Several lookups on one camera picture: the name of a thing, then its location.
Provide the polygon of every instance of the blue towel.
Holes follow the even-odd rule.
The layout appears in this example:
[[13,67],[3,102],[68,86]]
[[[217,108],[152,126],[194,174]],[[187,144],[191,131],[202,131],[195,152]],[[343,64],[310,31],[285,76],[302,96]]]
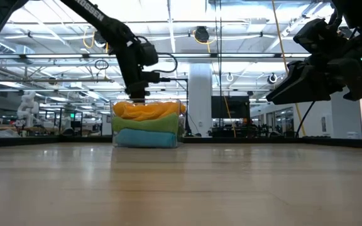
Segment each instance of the blue towel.
[[137,129],[122,129],[115,137],[121,147],[130,148],[176,148],[177,137],[171,132],[151,132]]

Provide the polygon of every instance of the wooden tabletop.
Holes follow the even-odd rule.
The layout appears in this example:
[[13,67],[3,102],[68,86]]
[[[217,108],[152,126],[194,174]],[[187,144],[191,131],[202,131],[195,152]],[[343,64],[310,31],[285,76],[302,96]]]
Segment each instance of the wooden tabletop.
[[0,148],[0,225],[362,225],[362,149]]

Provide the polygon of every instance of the yellow cable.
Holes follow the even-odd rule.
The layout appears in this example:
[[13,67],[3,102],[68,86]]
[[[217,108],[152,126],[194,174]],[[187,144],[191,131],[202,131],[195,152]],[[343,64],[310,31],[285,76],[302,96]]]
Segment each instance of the yellow cable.
[[209,45],[209,44],[212,44],[214,41],[216,41],[216,39],[213,40],[213,41],[211,41],[211,42],[208,42],[208,43],[203,43],[203,42],[199,41],[198,39],[195,38],[195,30],[192,32],[192,36],[194,37],[194,40],[195,40],[196,42],[198,42],[199,44],[203,44],[203,45],[206,45],[206,44]]
[[[275,21],[276,21],[276,27],[277,27],[277,35],[279,37],[279,41],[280,41],[280,49],[282,49],[282,56],[283,56],[283,62],[284,62],[284,68],[286,70],[286,75],[288,75],[288,67],[287,67],[287,61],[286,61],[286,56],[285,56],[285,52],[284,52],[284,47],[283,47],[283,40],[282,40],[282,35],[280,34],[280,27],[279,27],[279,22],[277,20],[277,15],[276,15],[276,6],[275,6],[275,0],[271,0],[271,4],[273,6],[273,13],[275,14]],[[299,109],[299,105],[298,103],[295,103],[295,108],[297,110],[297,113],[299,115],[299,119],[300,119],[300,122],[302,121],[302,118],[301,118],[301,112],[300,112],[300,109]],[[306,136],[307,134],[305,133],[305,129],[304,129],[304,124],[302,125],[302,134],[304,136]]]
[[91,46],[88,46],[88,45],[86,44],[86,40],[85,40],[86,31],[87,31],[87,29],[85,29],[85,33],[83,34],[83,45],[85,45],[86,48],[93,48],[93,46],[94,46],[94,33],[95,33],[95,31],[93,31],[92,45],[91,45]]
[[[230,114],[230,110],[229,110],[229,105],[227,103],[227,99],[226,99],[226,96],[223,95],[224,97],[224,102],[226,103],[226,108],[227,108],[227,113],[229,114],[229,118],[230,118],[230,121],[231,121],[231,114]],[[234,138],[237,138],[237,134],[236,134],[236,128],[234,127],[234,124],[233,122],[231,121],[231,126],[233,127],[233,131],[234,131]]]

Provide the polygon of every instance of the green towel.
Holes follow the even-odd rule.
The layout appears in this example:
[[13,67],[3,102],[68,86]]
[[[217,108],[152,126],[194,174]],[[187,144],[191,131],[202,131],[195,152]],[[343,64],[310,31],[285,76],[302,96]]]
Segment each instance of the green towel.
[[119,132],[120,130],[127,128],[153,132],[172,132],[177,134],[178,115],[173,113],[161,119],[145,120],[141,122],[114,117],[111,125],[114,132]]

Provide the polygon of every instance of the white robot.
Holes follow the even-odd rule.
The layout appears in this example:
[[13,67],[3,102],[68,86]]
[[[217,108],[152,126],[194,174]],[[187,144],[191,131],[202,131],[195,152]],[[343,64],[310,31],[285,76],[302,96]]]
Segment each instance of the white robot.
[[36,118],[33,114],[38,113],[38,103],[35,102],[36,92],[34,91],[26,91],[22,96],[22,102],[18,108],[18,120],[23,119],[26,121],[26,127],[33,126],[33,120]]

